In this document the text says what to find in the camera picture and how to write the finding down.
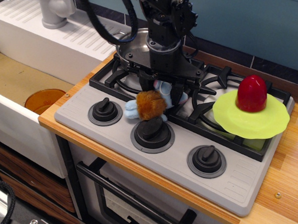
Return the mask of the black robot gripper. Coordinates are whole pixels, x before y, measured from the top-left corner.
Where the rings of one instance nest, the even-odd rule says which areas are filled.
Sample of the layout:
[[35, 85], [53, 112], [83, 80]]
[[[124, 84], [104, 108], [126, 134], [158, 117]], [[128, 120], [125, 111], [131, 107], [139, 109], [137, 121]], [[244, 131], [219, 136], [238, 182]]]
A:
[[137, 74], [142, 91], [154, 90], [157, 79], [172, 84], [174, 106], [183, 103], [184, 85], [198, 86], [205, 76], [184, 57], [178, 44], [167, 48], [158, 43], [130, 42], [124, 46], [123, 68]]

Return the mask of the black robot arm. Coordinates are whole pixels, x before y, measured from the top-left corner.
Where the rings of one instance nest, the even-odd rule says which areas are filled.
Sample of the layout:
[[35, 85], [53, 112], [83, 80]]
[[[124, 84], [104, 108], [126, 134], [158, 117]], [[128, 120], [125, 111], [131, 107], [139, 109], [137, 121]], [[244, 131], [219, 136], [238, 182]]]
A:
[[171, 84], [172, 104], [181, 100], [188, 84], [198, 86], [204, 77], [203, 71], [191, 59], [197, 51], [183, 51], [185, 37], [194, 39], [191, 29], [197, 25], [198, 14], [193, 12], [189, 0], [139, 0], [147, 20], [145, 40], [135, 38], [128, 51], [118, 54], [126, 65], [140, 70], [142, 90], [151, 90], [155, 79]]

